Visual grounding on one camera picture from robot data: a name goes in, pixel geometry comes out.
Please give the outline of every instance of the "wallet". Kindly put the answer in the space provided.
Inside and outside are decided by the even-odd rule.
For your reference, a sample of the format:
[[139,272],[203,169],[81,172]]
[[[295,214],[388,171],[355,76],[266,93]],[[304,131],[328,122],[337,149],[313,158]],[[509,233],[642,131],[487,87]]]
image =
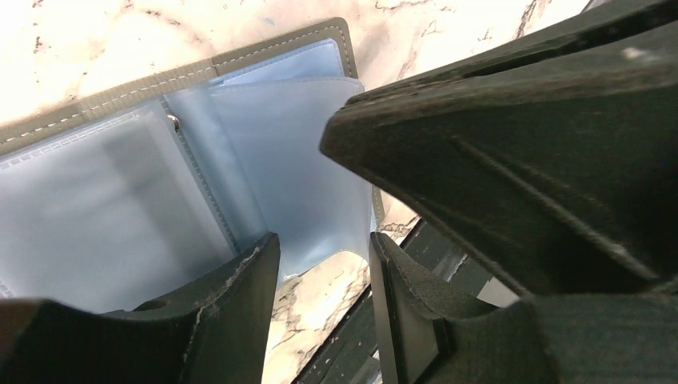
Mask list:
[[363,91],[335,18],[0,129],[0,297],[131,310],[268,232],[280,285],[367,258],[379,191],[323,156]]

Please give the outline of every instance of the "marble countertop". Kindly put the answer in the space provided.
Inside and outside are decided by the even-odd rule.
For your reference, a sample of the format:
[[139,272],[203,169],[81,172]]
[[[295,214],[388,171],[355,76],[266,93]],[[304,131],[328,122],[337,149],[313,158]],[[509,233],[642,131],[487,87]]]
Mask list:
[[[0,14],[0,125],[319,22],[349,24],[373,89],[479,54],[579,14],[588,0],[18,0]],[[400,241],[414,212],[391,198],[380,230]],[[264,383],[290,382],[369,283],[337,254],[277,292]]]

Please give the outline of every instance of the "marble surface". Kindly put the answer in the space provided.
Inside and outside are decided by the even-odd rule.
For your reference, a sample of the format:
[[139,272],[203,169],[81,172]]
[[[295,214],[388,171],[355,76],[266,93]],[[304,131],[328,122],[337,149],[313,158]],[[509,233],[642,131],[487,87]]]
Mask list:
[[[372,89],[578,14],[588,0],[16,0],[0,13],[0,126],[124,82],[340,16]],[[391,198],[397,241],[416,214]],[[277,292],[264,382],[290,382],[369,282],[337,254]]]

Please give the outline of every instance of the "white stitching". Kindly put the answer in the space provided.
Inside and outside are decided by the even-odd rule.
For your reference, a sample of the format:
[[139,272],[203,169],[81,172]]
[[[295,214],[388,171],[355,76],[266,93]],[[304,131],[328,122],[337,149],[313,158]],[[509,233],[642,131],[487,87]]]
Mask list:
[[310,36],[311,34],[317,34],[318,32],[321,32],[321,31],[323,31],[323,30],[329,30],[329,29],[337,29],[337,30],[339,30],[339,33],[341,34],[341,41],[343,42],[343,45],[344,45],[344,54],[345,54],[345,56],[346,56],[346,65],[347,65],[347,67],[349,68],[349,75],[352,77],[352,76],[353,76],[353,68],[351,67],[351,61],[349,60],[349,48],[348,48],[347,45],[346,45],[346,36],[344,36],[344,31],[343,31],[339,26],[327,26],[327,27],[325,27],[325,28],[323,28],[323,29],[321,29],[321,30],[315,30],[315,31],[313,31],[313,32],[308,32],[307,34],[303,34],[303,35],[301,35],[301,36],[296,36],[295,38],[291,38],[290,40],[287,40],[287,41],[284,41],[284,42],[279,42],[278,44],[273,44],[272,46],[267,46],[266,48],[262,48],[262,49],[260,49],[260,50],[255,50],[254,52],[250,52],[250,53],[248,53],[248,54],[246,54],[246,55],[244,55],[244,56],[240,56],[239,58],[232,58],[232,59],[230,59],[230,60],[228,60],[228,61],[225,61],[225,62],[219,62],[219,63],[217,63],[217,64],[212,64],[211,66],[208,66],[207,68],[203,68],[203,69],[201,69],[201,70],[196,70],[195,72],[189,72],[188,74],[183,74],[183,75],[177,76],[176,78],[170,78],[170,79],[167,79],[167,80],[165,80],[165,81],[159,82],[158,84],[153,84],[153,85],[151,85],[151,86],[146,86],[146,87],[140,88],[140,89],[138,89],[138,90],[132,90],[132,91],[126,93],[126,94],[121,94],[120,96],[117,96],[116,98],[110,99],[108,102],[104,102],[104,103],[102,103],[102,104],[100,104],[100,105],[98,105],[98,106],[92,106],[92,107],[90,107],[90,108],[87,108],[86,110],[81,110],[80,112],[78,112],[78,113],[76,113],[76,114],[72,114],[72,115],[71,115],[70,117],[68,117],[68,118],[63,118],[63,119],[59,120],[58,122],[52,122],[52,123],[50,123],[50,124],[47,124],[46,126],[41,126],[41,127],[39,127],[39,128],[36,128],[36,129],[34,129],[34,130],[25,132],[25,133],[20,134],[20,135],[18,135],[18,136],[14,136],[13,138],[6,138],[4,141],[0,142],[0,145],[5,144],[5,143],[8,143],[8,142],[11,142],[11,141],[13,141],[13,140],[15,140],[15,139],[18,139],[18,138],[24,138],[24,137],[26,137],[26,136],[29,136],[29,135],[35,133],[35,132],[39,132],[39,131],[41,131],[41,130],[44,130],[44,129],[46,129],[46,128],[51,128],[52,126],[56,126],[57,124],[60,124],[60,123],[62,123],[62,122],[66,122],[66,121],[70,120],[71,118],[76,118],[77,116],[81,116],[82,114],[85,114],[85,113],[87,113],[87,112],[90,111],[90,110],[96,110],[97,108],[101,108],[101,107],[103,107],[103,106],[106,106],[106,105],[108,105],[108,104],[110,104],[110,103],[112,103],[112,102],[115,102],[115,101],[119,100],[119,99],[126,98],[127,96],[130,96],[130,95],[135,94],[135,93],[137,93],[137,92],[142,92],[142,91],[145,91],[145,90],[150,90],[150,89],[153,89],[153,88],[155,88],[155,87],[157,87],[157,86],[161,86],[161,85],[163,85],[163,84],[168,84],[169,82],[176,82],[176,81],[177,81],[178,79],[180,79],[180,78],[189,78],[189,77],[195,76],[196,74],[200,74],[200,73],[202,73],[202,72],[205,72],[206,70],[211,70],[211,69],[213,69],[213,68],[218,68],[219,66],[224,66],[224,65],[226,65],[226,64],[230,64],[231,62],[237,62],[237,61],[239,61],[239,60],[242,60],[243,58],[248,58],[248,57],[250,57],[250,56],[254,56],[255,54],[260,54],[261,52],[264,52],[264,51],[266,51],[266,50],[273,49],[273,48],[275,48],[275,47],[277,47],[277,46],[283,46],[283,45],[285,45],[285,44],[289,44],[289,43],[291,43],[291,42],[294,42],[294,41],[296,41],[296,40],[299,40],[300,38],[305,38],[306,36]]

